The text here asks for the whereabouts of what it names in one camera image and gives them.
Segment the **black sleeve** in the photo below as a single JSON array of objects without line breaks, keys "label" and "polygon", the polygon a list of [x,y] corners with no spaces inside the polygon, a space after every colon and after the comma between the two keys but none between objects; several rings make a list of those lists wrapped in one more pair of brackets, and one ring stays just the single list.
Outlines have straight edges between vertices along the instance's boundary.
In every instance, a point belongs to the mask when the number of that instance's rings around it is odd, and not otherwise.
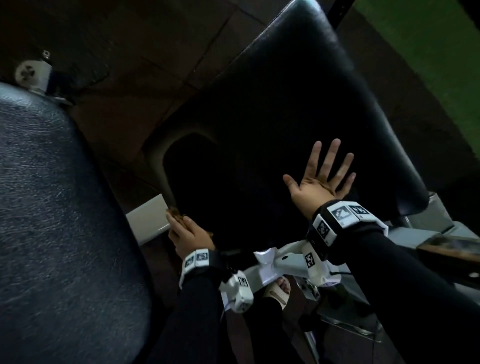
[{"label": "black sleeve", "polygon": [[349,269],[406,363],[478,360],[476,303],[378,231],[357,232],[342,245]]},{"label": "black sleeve", "polygon": [[217,363],[223,312],[219,284],[220,277],[212,270],[184,282],[177,308],[168,318],[147,364]]}]

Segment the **wrist-mounted device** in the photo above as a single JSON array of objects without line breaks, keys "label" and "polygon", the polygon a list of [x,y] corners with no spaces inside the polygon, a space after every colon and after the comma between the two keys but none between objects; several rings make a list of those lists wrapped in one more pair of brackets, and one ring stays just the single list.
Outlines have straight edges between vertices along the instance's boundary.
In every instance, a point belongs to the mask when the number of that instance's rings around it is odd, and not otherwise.
[{"label": "wrist-mounted device", "polygon": [[321,260],[328,259],[332,246],[346,236],[352,226],[359,223],[375,223],[388,236],[388,226],[358,202],[334,200],[323,205],[317,212],[319,213],[313,216],[310,223],[307,239]]},{"label": "wrist-mounted device", "polygon": [[228,266],[222,257],[222,254],[216,250],[197,249],[188,254],[183,260],[179,287],[182,288],[186,278],[206,272],[211,267],[218,269],[222,279],[231,274],[228,272]]}]

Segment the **hand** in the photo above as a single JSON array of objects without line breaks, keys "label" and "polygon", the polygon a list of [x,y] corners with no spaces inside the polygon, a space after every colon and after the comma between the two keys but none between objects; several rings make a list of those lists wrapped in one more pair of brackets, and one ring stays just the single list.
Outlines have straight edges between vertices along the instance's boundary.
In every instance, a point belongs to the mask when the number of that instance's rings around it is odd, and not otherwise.
[{"label": "hand", "polygon": [[175,251],[182,260],[197,249],[215,250],[215,245],[208,232],[198,226],[191,218],[183,217],[183,222],[187,228],[176,221],[169,212],[167,212],[167,220],[171,226],[168,237],[175,244]]},{"label": "hand", "polygon": [[290,190],[293,203],[309,220],[312,219],[315,211],[323,204],[332,200],[343,199],[350,192],[350,188],[356,177],[355,173],[351,173],[342,189],[336,192],[337,187],[342,182],[353,161],[353,153],[348,153],[336,175],[327,182],[336,153],[338,152],[338,147],[340,147],[340,139],[334,139],[330,144],[320,172],[318,176],[316,176],[322,142],[315,142],[300,186],[298,186],[295,180],[288,174],[283,176],[283,181]]}]

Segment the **brown object in hand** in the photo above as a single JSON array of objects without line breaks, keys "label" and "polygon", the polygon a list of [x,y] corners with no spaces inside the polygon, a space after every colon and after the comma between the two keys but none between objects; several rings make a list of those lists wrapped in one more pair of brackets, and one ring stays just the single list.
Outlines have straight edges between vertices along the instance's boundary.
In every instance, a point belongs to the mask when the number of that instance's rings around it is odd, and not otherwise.
[{"label": "brown object in hand", "polygon": [[[183,226],[185,229],[188,230],[187,226],[185,225],[185,222],[183,221],[183,218],[186,216],[185,214],[181,215],[180,211],[178,211],[178,209],[176,207],[172,207],[172,208],[167,209],[167,212],[169,212],[170,215],[173,216],[174,219],[176,221],[178,221],[181,226]],[[210,236],[210,238],[213,237],[212,232],[207,231],[207,234],[208,234],[208,236]]]}]

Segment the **gray upholstery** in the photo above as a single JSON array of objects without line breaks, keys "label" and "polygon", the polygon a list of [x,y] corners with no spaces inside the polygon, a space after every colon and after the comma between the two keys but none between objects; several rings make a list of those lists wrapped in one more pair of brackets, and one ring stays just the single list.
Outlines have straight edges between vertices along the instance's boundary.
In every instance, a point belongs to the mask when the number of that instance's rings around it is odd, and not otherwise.
[{"label": "gray upholstery", "polygon": [[74,123],[0,83],[0,363],[130,363],[152,317],[139,247]]}]

